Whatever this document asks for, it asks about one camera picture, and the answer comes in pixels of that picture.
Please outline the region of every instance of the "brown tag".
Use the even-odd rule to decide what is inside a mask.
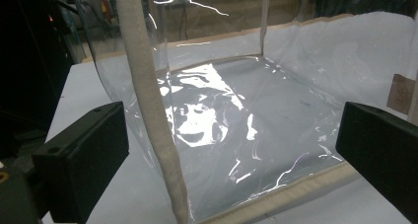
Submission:
[[[387,106],[397,112],[408,114],[414,86],[414,80],[405,78],[399,74],[393,75]]]

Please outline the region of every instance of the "transparent vinyl pouch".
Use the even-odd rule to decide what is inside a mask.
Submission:
[[[394,74],[417,76],[417,0],[142,3],[188,223],[343,162],[335,142],[345,102],[407,118],[386,102]],[[104,41],[116,47],[104,50]],[[115,30],[90,45],[107,93],[124,102],[138,141],[131,149],[163,177],[122,42]]]

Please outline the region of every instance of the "brown leather patch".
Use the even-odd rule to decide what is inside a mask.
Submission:
[[[393,75],[389,97],[387,98],[387,106],[397,112],[408,114],[414,86],[414,80],[405,78],[399,74]]]

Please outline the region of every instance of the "table surface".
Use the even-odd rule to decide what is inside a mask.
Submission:
[[[111,103],[93,62],[68,75],[47,140],[86,112]],[[130,155],[113,177],[88,223],[175,223],[164,181],[128,129]],[[43,223],[53,223],[49,213]],[[359,179],[307,203],[260,220],[269,223],[409,223],[367,181]]]

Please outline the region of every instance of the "white table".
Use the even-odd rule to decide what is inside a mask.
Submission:
[[[74,65],[68,75],[47,140],[86,112],[111,103],[94,63]],[[130,155],[126,158],[88,223],[175,223],[164,181],[143,158],[128,130]],[[53,223],[50,215],[43,223]],[[320,198],[257,222],[268,223],[409,223],[364,179],[340,187]]]

